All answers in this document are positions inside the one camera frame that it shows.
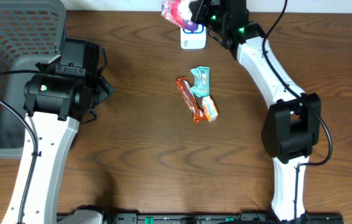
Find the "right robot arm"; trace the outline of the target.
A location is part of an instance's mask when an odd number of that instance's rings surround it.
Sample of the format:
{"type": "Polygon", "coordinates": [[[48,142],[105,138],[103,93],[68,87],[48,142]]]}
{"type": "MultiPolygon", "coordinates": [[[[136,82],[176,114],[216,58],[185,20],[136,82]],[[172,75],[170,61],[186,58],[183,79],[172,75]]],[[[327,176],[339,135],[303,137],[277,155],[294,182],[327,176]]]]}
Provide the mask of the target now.
{"type": "Polygon", "coordinates": [[[191,20],[220,35],[221,45],[248,71],[268,108],[261,138],[274,163],[273,219],[307,223],[303,205],[305,167],[318,143],[317,94],[306,94],[276,59],[268,36],[249,19],[244,0],[191,1],[191,20]]]}

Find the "green tissue packet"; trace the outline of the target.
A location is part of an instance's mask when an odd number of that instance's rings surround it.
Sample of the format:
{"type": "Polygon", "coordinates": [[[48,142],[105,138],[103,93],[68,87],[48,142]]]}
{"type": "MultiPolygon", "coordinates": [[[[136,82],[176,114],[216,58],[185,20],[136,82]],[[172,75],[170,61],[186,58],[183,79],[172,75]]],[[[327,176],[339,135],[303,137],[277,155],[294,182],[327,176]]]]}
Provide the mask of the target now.
{"type": "Polygon", "coordinates": [[[191,91],[198,97],[203,98],[210,95],[210,68],[209,67],[196,67],[191,69],[194,75],[194,85],[191,91]]]}

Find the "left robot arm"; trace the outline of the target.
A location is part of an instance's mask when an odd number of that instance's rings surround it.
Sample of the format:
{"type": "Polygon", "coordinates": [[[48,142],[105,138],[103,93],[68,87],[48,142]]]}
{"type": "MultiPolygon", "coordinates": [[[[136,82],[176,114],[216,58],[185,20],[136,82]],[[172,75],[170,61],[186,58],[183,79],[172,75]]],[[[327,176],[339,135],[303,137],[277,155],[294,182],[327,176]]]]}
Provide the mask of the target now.
{"type": "Polygon", "coordinates": [[[56,223],[66,159],[82,118],[113,93],[105,50],[66,38],[60,54],[26,63],[26,124],[17,179],[3,223],[56,223]]]}

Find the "orange snack bar wrapper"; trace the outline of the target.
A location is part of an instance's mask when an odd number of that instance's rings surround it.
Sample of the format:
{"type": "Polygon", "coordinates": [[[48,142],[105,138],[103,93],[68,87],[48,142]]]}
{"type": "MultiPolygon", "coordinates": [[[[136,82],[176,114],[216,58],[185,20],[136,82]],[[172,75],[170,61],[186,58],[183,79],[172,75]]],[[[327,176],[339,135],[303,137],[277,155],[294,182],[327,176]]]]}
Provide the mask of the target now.
{"type": "Polygon", "coordinates": [[[193,121],[195,124],[207,120],[203,110],[198,107],[194,94],[191,91],[190,83],[186,77],[181,77],[176,80],[176,85],[180,91],[184,101],[193,114],[193,121]]]}

